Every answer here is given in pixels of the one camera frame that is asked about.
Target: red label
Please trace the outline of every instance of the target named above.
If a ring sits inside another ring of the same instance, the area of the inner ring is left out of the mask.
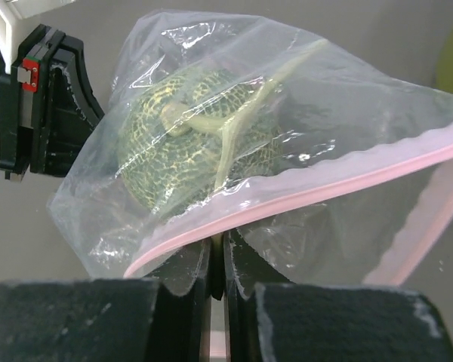
[[[30,71],[30,84],[23,83],[22,88],[35,93],[39,88],[39,62],[25,58],[22,62],[22,67]]]

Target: clear plastic bag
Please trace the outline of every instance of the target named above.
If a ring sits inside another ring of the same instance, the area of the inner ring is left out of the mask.
[[[264,17],[141,18],[109,108],[49,204],[93,277],[240,227],[292,280],[389,283],[453,215],[453,95]]]

